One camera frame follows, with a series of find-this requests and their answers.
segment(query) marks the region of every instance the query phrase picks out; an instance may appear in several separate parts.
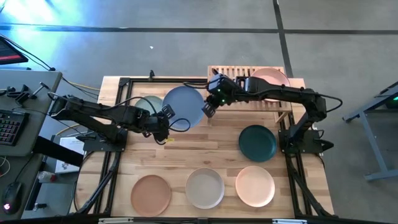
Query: keyboard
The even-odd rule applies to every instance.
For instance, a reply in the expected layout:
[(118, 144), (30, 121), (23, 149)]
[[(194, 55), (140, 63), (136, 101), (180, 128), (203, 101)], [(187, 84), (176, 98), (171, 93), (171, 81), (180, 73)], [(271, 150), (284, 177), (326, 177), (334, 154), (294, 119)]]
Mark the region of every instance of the keyboard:
[(0, 145), (15, 146), (29, 113), (0, 110)]

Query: gray metal stand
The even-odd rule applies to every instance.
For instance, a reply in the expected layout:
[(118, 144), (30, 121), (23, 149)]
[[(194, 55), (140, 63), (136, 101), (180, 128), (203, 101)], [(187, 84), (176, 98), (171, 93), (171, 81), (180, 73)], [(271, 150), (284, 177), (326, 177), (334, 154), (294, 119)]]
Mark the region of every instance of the gray metal stand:
[(388, 170), (386, 163), (384, 162), (383, 156), (380, 152), (379, 146), (377, 145), (376, 136), (373, 134), (368, 119), (366, 118), (368, 116), (368, 113), (396, 112), (395, 110), (375, 110), (375, 109), (383, 105), (386, 101), (391, 100), (397, 96), (398, 96), (398, 82), (394, 83), (385, 90), (381, 91), (380, 94), (378, 94), (368, 104), (350, 113), (349, 115), (343, 117), (343, 120), (346, 123), (349, 123), (354, 118), (361, 119), (361, 122), (365, 129), (365, 133), (369, 139), (374, 155), (376, 156), (377, 163), (379, 164), (381, 171), (374, 174), (365, 175), (366, 180), (377, 180), (377, 179), (384, 179), (384, 178), (398, 176), (398, 169)]

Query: pink plate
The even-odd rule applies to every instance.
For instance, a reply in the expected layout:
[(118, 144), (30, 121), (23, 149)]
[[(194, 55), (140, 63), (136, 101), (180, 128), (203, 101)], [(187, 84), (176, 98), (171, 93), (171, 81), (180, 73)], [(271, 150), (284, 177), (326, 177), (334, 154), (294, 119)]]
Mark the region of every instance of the pink plate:
[(235, 181), (239, 198), (252, 207), (267, 205), (275, 194), (272, 176), (262, 167), (249, 166), (240, 171)]
[[(274, 85), (284, 84), (285, 86), (290, 86), (289, 79), (282, 72), (274, 68), (259, 69), (255, 71), (251, 76), (262, 78), (263, 80), (269, 82), (270, 84)], [(269, 102), (278, 102), (278, 100), (273, 100), (273, 99), (265, 99), (265, 100)]]

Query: computer mouse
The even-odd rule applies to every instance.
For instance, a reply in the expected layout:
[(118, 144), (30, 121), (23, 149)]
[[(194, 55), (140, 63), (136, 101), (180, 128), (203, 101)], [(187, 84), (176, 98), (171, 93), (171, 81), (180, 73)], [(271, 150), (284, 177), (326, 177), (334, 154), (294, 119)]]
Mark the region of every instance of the computer mouse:
[(21, 206), (22, 184), (15, 181), (6, 187), (2, 193), (1, 208), (5, 214), (16, 213)]

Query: desk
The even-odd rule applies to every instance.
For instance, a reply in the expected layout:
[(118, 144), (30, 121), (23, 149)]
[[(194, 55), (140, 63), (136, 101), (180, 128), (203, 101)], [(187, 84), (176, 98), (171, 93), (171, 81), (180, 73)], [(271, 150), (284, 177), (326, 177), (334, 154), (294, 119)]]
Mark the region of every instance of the desk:
[[(12, 86), (19, 91), (22, 88), (22, 84), (27, 85), (31, 91), (35, 91), (40, 86), (39, 83), (43, 82), (46, 84), (51, 91), (55, 91), (58, 88), (62, 74), (60, 72), (38, 72), (38, 71), (23, 71), (23, 70), (0, 70), (0, 77), (2, 78), (0, 88), (6, 88)], [(27, 100), (24, 105), (27, 108), (32, 108), (43, 113), (49, 110), (51, 99), (47, 96), (47, 90), (42, 90), (37, 94), (37, 99)], [(18, 107), (15, 104), (13, 98), (7, 96), (0, 96), (0, 109), (11, 110)], [(15, 180), (17, 174), (25, 165), (29, 159), (30, 152), (35, 145), (35, 141), (41, 127), (43, 125), (45, 115), (34, 112), (26, 111), (30, 113), (29, 122), (26, 124), (24, 132), (21, 134), (17, 145), (11, 146), (0, 146), (0, 156), (7, 156), (7, 160), (11, 164), (11, 169), (8, 174), (4, 177), (0, 177), (0, 196), (4, 189)], [(23, 184), (22, 189), (22, 203), (17, 213), (13, 215), (6, 215), (0, 209), (0, 220), (16, 220), (20, 219), (25, 209), (25, 204), (28, 201), (32, 186), (37, 176), (39, 167), (42, 164), (43, 155), (35, 154), (30, 160), (29, 164), (25, 167), (24, 171), (19, 177), (20, 182)]]
[[(104, 77), (99, 102), (114, 105), (120, 77)], [(290, 79), (292, 86), (304, 86), (302, 79)], [(156, 95), (164, 97), (180, 83), (135, 83), (132, 96)], [(301, 105), (292, 104), (295, 120), (305, 112)], [(292, 199), (285, 157), (280, 152), (267, 162), (252, 162), (238, 148), (238, 136), (247, 126), (260, 124), (268, 127), (276, 136), (279, 129), (274, 113), (261, 111), (217, 111), (208, 120), (203, 118), (198, 126), (186, 133), (170, 133), (174, 142), (157, 145), (152, 138), (129, 132), (126, 150), (122, 154), (114, 195), (112, 217), (139, 216), (131, 206), (130, 194), (134, 184), (143, 176), (156, 174), (163, 177), (172, 188), (169, 207), (160, 217), (229, 217), (229, 218), (292, 218)], [(95, 152), (83, 165), (77, 183), (76, 202), (81, 207), (98, 185), (104, 153)], [(322, 163), (315, 155), (302, 156), (309, 189), (325, 210), (333, 213), (330, 194)], [(252, 208), (238, 198), (234, 181), (239, 171), (247, 166), (267, 169), (275, 180), (275, 196), (265, 207)], [(185, 182), (197, 168), (216, 170), (225, 183), (225, 195), (221, 203), (212, 209), (201, 210), (189, 203), (185, 196)], [(105, 206), (108, 190), (105, 189), (102, 206)], [(303, 198), (298, 190), (303, 209)]]

